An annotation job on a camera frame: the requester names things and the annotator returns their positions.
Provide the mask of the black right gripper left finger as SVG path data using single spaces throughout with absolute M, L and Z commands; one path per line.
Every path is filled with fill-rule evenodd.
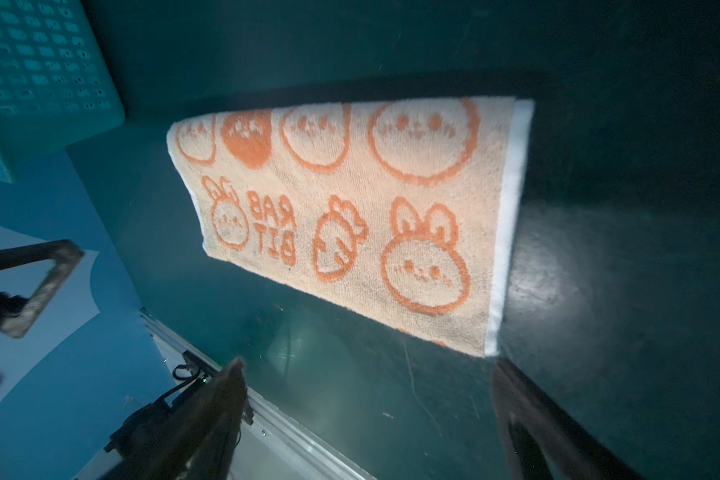
M 225 479 L 247 404 L 244 361 L 182 380 L 110 435 L 121 460 L 104 479 Z

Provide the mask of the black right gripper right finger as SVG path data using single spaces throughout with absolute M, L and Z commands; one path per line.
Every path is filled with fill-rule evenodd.
M 491 380 L 510 475 L 551 479 L 551 460 L 570 479 L 640 479 L 513 362 L 499 358 Z

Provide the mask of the teal plastic basket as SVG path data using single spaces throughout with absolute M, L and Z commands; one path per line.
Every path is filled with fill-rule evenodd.
M 124 120 L 81 2 L 0 0 L 0 181 L 16 182 L 19 160 Z

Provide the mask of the orange bunny pattern towel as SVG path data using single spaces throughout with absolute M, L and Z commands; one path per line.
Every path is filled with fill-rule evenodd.
M 323 103 L 167 133 L 205 253 L 474 357 L 498 352 L 535 105 Z

